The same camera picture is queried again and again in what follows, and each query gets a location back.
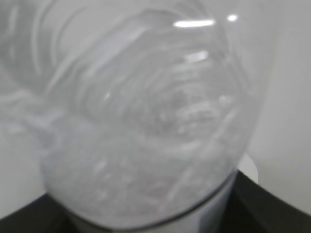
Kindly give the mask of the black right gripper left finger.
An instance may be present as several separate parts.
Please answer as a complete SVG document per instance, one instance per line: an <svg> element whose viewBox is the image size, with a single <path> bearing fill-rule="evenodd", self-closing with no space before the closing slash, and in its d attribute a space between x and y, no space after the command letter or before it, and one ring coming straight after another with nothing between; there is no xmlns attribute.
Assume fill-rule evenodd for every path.
<svg viewBox="0 0 311 233"><path fill-rule="evenodd" d="M0 220L1 233L77 233L65 210L43 195Z"/></svg>

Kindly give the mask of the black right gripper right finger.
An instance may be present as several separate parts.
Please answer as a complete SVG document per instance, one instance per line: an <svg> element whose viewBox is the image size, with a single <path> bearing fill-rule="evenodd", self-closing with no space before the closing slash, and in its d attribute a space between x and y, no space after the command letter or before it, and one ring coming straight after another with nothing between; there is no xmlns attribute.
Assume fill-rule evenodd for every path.
<svg viewBox="0 0 311 233"><path fill-rule="evenodd" d="M225 211L226 233L309 233L311 216L239 172Z"/></svg>

